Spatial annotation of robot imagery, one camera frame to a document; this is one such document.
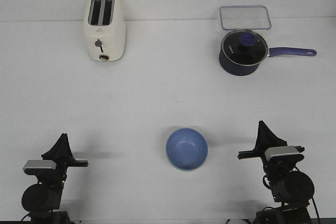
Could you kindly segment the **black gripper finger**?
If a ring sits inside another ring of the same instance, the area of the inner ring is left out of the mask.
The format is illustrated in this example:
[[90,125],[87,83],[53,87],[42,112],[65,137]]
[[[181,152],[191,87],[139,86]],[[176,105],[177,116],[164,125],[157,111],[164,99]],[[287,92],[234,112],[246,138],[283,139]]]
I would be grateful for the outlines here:
[[265,123],[264,121],[259,121],[257,139],[255,144],[256,150],[258,151],[263,150],[265,148],[265,144],[266,144]]
[[64,147],[65,136],[66,134],[62,133],[59,139],[54,144],[54,146],[49,151],[41,155],[42,159],[55,160],[55,159],[61,159],[65,157],[65,154],[66,154],[65,147]]
[[66,160],[74,160],[74,157],[71,152],[71,148],[69,145],[68,135],[64,134],[64,148],[65,148],[65,159]]
[[287,146],[287,142],[277,137],[269,128],[266,129],[266,139],[270,147]]

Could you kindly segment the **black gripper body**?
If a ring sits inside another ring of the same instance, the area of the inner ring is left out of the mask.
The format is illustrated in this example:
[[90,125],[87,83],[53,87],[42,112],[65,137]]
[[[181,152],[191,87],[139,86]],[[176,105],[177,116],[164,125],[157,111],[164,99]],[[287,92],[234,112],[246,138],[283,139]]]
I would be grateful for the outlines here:
[[42,155],[42,160],[53,161],[55,166],[50,166],[50,168],[42,168],[38,172],[37,181],[40,184],[46,185],[63,185],[67,179],[67,169],[70,167],[88,167],[88,160],[77,160],[71,155],[66,156],[47,156]]
[[285,175],[290,173],[296,166],[296,164],[304,159],[304,155],[302,154],[305,151],[303,146],[295,146],[297,150],[300,152],[299,155],[293,156],[283,156],[283,157],[275,157],[270,161],[267,161],[265,158],[264,150],[256,150],[253,149],[251,151],[241,151],[238,152],[238,159],[247,159],[247,158],[261,158],[262,167],[265,172],[266,178],[269,182],[275,182]]

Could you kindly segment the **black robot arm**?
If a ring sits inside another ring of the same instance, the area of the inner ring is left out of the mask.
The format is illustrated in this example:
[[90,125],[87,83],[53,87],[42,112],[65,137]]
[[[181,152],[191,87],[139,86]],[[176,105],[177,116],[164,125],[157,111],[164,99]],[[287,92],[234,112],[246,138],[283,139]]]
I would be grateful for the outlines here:
[[240,151],[237,158],[261,159],[265,173],[262,183],[280,206],[258,211],[253,223],[312,223],[307,207],[315,187],[311,178],[297,168],[304,151],[303,146],[288,145],[264,121],[259,121],[254,148]]
[[[193,170],[205,162],[208,145],[198,131],[181,128],[171,133],[165,152],[176,168]],[[22,206],[33,223],[70,223],[67,212],[58,211],[67,169],[87,167],[88,161],[73,157],[66,133],[62,133],[53,147],[41,157],[41,160],[28,160],[23,167],[25,174],[36,176],[37,183],[24,191]]]

